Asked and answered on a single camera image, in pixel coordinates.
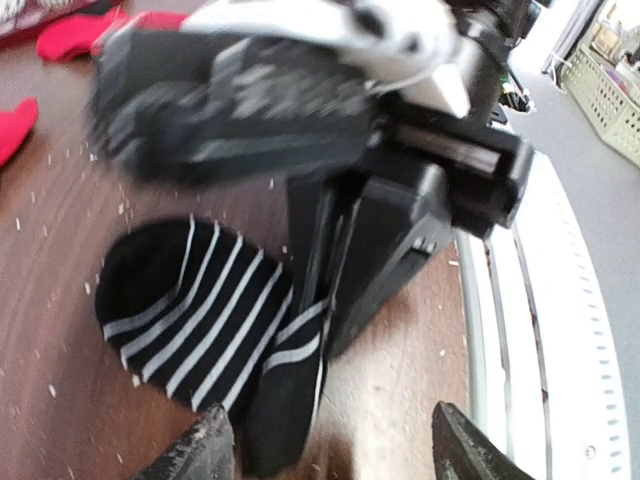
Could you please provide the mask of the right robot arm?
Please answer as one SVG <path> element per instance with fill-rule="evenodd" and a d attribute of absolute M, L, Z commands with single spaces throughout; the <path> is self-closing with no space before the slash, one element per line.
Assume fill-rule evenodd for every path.
<path fill-rule="evenodd" d="M 532 147 L 490 125 L 536 1 L 216 2 L 183 30 L 234 106 L 194 153 L 218 179 L 286 173 L 297 311 L 327 299 L 328 354 L 450 241 L 512 224 Z"/>

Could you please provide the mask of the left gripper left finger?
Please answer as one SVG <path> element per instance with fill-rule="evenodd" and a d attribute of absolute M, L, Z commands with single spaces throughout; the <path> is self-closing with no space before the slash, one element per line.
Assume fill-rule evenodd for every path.
<path fill-rule="evenodd" d="M 214 404 L 132 479 L 230 480 L 235 477 L 234 434 L 224 407 Z"/>

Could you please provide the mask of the black white striped sock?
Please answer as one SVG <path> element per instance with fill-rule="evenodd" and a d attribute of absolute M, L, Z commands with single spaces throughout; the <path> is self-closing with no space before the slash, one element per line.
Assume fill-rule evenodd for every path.
<path fill-rule="evenodd" d="M 189 216 L 118 238 L 94 308 L 125 369 L 196 413 L 221 406 L 244 475 L 269 478 L 301 459 L 326 378 L 327 303 L 295 312 L 293 299 L 281 262 Z"/>

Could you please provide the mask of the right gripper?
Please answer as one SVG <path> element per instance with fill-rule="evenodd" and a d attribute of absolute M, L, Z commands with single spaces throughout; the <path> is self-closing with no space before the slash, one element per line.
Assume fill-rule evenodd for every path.
<path fill-rule="evenodd" d="M 292 311 L 329 303 L 328 357 L 343 354 L 384 303 L 459 228 L 510 227 L 533 149 L 511 133 L 445 114 L 313 115 L 287 180 Z"/>

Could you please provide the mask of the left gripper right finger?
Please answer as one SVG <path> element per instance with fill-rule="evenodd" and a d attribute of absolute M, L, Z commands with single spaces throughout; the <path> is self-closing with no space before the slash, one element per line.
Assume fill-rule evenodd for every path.
<path fill-rule="evenodd" d="M 453 403 L 434 407 L 432 442 L 438 480 L 533 480 Z"/>

